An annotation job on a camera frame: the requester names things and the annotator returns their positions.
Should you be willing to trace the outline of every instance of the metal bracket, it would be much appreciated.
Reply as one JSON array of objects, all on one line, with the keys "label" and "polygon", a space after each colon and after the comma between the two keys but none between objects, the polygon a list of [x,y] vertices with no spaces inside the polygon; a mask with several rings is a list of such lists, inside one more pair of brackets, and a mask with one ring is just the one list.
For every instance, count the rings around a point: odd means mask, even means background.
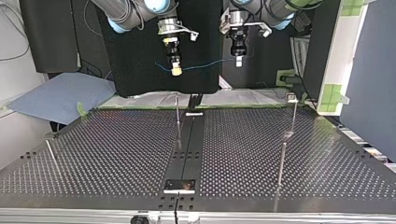
[{"label": "metal bracket", "polygon": [[189,100],[189,107],[186,112],[187,117],[196,117],[203,116],[204,113],[196,109],[196,106],[200,105],[202,102],[203,95],[202,94],[192,94]]},{"label": "metal bracket", "polygon": [[340,103],[343,105],[349,105],[350,99],[345,95],[341,95]]},{"label": "metal bracket", "polygon": [[190,214],[187,220],[188,224],[200,224],[200,217],[198,214]]},{"label": "metal bracket", "polygon": [[296,96],[296,94],[294,94],[294,93],[286,93],[286,100],[287,100],[288,103],[290,103],[290,104],[298,103],[297,96]]},{"label": "metal bracket", "polygon": [[263,21],[261,22],[247,22],[247,23],[235,23],[235,24],[230,24],[231,27],[238,27],[238,26],[260,26],[260,36],[262,37],[268,37],[272,33],[272,29]]},{"label": "metal bracket", "polygon": [[160,222],[160,217],[158,216],[158,214],[150,214],[148,215],[148,222],[150,224],[159,224]]},{"label": "metal bracket", "polygon": [[199,33],[189,28],[183,26],[181,21],[177,21],[177,23],[158,23],[159,32],[158,35],[170,35],[170,34],[177,34],[177,33],[190,33],[191,37],[190,40],[195,42],[198,39]]},{"label": "metal bracket", "polygon": [[164,194],[194,194],[195,180],[166,180]]},{"label": "metal bracket", "polygon": [[58,138],[59,135],[59,133],[47,133],[46,135],[44,135],[44,140],[46,141],[47,148],[49,149],[50,156],[53,160],[56,160],[56,156],[52,149],[52,141]]}]

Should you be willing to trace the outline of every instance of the black panel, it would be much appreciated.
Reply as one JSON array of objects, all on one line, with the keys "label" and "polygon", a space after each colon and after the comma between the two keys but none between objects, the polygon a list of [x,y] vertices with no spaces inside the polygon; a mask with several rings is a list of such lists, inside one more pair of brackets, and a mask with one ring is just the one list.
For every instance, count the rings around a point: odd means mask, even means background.
[{"label": "black panel", "polygon": [[314,99],[320,95],[339,7],[340,0],[327,0],[323,1],[315,13],[304,71],[305,86]]},{"label": "black panel", "polygon": [[[179,19],[187,27],[200,33],[197,42],[184,35],[180,51],[182,66],[190,67],[221,59],[222,35],[219,18],[222,3],[213,0],[180,1]],[[146,22],[145,30],[137,28],[123,35],[116,34],[107,24],[106,16],[99,13],[107,54],[119,95],[126,97],[148,91],[181,91],[184,93],[214,93],[218,89],[221,65],[185,71],[172,77],[155,63],[170,67],[165,47],[158,36],[157,19]]]},{"label": "black panel", "polygon": [[35,69],[41,73],[78,70],[78,47],[69,0],[21,0]]}]

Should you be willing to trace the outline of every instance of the green tape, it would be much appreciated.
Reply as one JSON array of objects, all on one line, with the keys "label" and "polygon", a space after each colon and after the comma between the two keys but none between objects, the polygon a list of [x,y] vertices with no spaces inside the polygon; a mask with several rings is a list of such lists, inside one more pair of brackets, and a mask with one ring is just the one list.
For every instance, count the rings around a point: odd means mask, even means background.
[{"label": "green tape", "polygon": [[229,108],[284,108],[288,107],[288,104],[273,104],[273,105],[199,105],[198,109],[229,109]]},{"label": "green tape", "polygon": [[305,104],[306,99],[308,98],[308,93],[304,92],[303,96],[301,97],[301,103]]},{"label": "green tape", "polygon": [[[290,0],[291,3],[296,5],[297,7],[305,7],[306,5],[312,3],[312,0]],[[285,5],[285,8],[290,10],[290,11],[297,11],[294,7],[289,6],[289,4]]]},{"label": "green tape", "polygon": [[364,0],[344,0],[341,16],[351,17],[351,16],[359,16],[361,14],[361,9],[364,6]]},{"label": "green tape", "polygon": [[279,71],[277,71],[277,75],[276,75],[276,85],[278,87],[293,87],[292,84],[286,84],[286,82],[281,81],[280,78],[281,77],[294,77],[294,76],[295,76],[294,69],[279,70]]},{"label": "green tape", "polygon": [[320,101],[319,112],[335,112],[342,103],[342,85],[326,84]]},{"label": "green tape", "polygon": [[[140,105],[127,105],[127,106],[101,106],[99,107],[101,110],[112,110],[112,109],[121,109],[121,110],[174,110],[175,106],[140,106]],[[187,109],[186,106],[181,106],[179,109]]]},{"label": "green tape", "polygon": [[77,103],[77,111],[82,117],[88,115],[88,112],[85,110],[84,105],[81,102]]}]

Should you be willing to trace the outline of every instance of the black cable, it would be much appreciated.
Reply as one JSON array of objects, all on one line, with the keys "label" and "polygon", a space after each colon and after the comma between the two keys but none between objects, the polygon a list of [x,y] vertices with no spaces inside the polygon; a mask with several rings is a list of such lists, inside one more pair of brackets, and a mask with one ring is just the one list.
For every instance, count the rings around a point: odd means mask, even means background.
[{"label": "black cable", "polygon": [[25,56],[27,54],[27,52],[29,52],[29,49],[30,49],[30,46],[28,45],[27,48],[26,48],[26,51],[24,53],[22,53],[20,55],[17,55],[17,56],[14,56],[14,57],[11,57],[11,58],[0,59],[0,62],[5,62],[5,61],[11,61],[11,60],[14,60],[14,59],[19,59],[19,58]]},{"label": "black cable", "polygon": [[174,215],[175,215],[175,224],[178,224],[178,216],[177,216],[177,205],[178,205],[178,196],[180,194],[177,195],[177,199],[176,199],[176,204],[175,204],[175,210],[174,210]]},{"label": "black cable", "polygon": [[96,76],[96,77],[99,77],[96,73],[94,73],[91,69],[89,69],[88,67],[87,67],[87,74],[88,75],[94,75],[94,76]]},{"label": "black cable", "polygon": [[247,16],[247,18],[245,19],[245,21],[244,21],[244,23],[242,24],[242,26],[245,26],[245,24],[248,22],[248,20],[250,20],[250,18],[251,18],[252,15],[253,15],[253,14],[251,14],[250,12],[248,13],[248,16]]},{"label": "black cable", "polygon": [[260,11],[259,19],[260,19],[260,21],[262,21],[262,9],[263,9],[263,7],[264,7],[264,3],[263,3],[263,1],[260,1],[260,9],[259,9],[259,11]]},{"label": "black cable", "polygon": [[312,10],[312,9],[316,9],[317,7],[320,7],[321,2],[318,2],[316,4],[314,4],[312,7],[299,7],[297,5],[295,5],[294,3],[292,3],[290,0],[285,0],[285,2],[292,8],[297,9],[297,10]]},{"label": "black cable", "polygon": [[87,62],[86,60],[81,59],[81,61],[82,61],[83,63],[86,63],[86,64],[90,65],[91,67],[95,68],[95,69],[99,72],[99,74],[100,74],[100,76],[97,76],[97,74],[93,73],[93,74],[95,74],[97,77],[103,77],[102,70],[101,70],[99,67],[97,67],[97,66],[94,65],[93,63]]},{"label": "black cable", "polygon": [[277,91],[274,90],[274,89],[272,89],[272,88],[269,88],[268,85],[267,85],[267,83],[265,83],[265,82],[258,82],[258,83],[256,83],[256,84],[264,84],[264,87],[267,88],[267,89],[271,89],[271,91],[274,92],[275,97],[276,97],[277,99],[279,99],[279,100],[283,100],[283,99],[286,98],[286,93],[285,93],[285,95],[284,95],[283,97],[280,97],[280,96],[277,94]]},{"label": "black cable", "polygon": [[314,108],[318,111],[318,106],[315,105],[312,96],[309,94],[309,91],[308,91],[308,89],[307,89],[306,86],[305,86],[304,79],[303,79],[303,77],[302,77],[301,74],[300,74],[300,68],[299,68],[298,62],[297,62],[296,41],[295,41],[295,38],[294,38],[294,37],[293,37],[293,51],[294,51],[294,58],[295,58],[295,60],[296,60],[297,76],[300,78],[301,83],[303,84],[303,87],[304,87],[304,91],[305,91],[306,94],[308,95],[309,100],[311,101],[311,103],[312,103],[312,105],[314,106]]}]

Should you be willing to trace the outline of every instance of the metal rod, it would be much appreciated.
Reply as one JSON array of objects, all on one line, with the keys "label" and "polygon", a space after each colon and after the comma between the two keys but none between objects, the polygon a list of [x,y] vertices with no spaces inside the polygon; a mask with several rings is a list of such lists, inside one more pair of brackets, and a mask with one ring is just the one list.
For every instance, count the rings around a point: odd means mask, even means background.
[{"label": "metal rod", "polygon": [[297,104],[298,104],[298,102],[294,103],[293,122],[292,122],[292,124],[291,124],[291,131],[292,131],[292,132],[294,132],[294,124],[295,124],[295,122],[296,122]]},{"label": "metal rod", "polygon": [[287,143],[282,144],[282,149],[280,152],[280,166],[279,166],[279,177],[277,180],[277,184],[279,187],[282,186],[282,175],[283,175],[283,166],[285,164],[285,156],[286,156],[286,146]]},{"label": "metal rod", "polygon": [[176,105],[176,114],[177,114],[177,127],[180,129],[180,113],[179,113],[179,108],[178,108],[178,93],[176,93],[175,105]]},{"label": "metal rod", "polygon": [[56,160],[55,154],[53,153],[52,146],[50,145],[50,140],[49,139],[46,139],[46,144],[47,144],[47,147],[49,149],[50,156],[52,157],[53,160]]},{"label": "metal rod", "polygon": [[279,206],[279,197],[280,197],[280,186],[276,188],[276,196],[274,199],[274,212],[277,213],[277,208]]}]

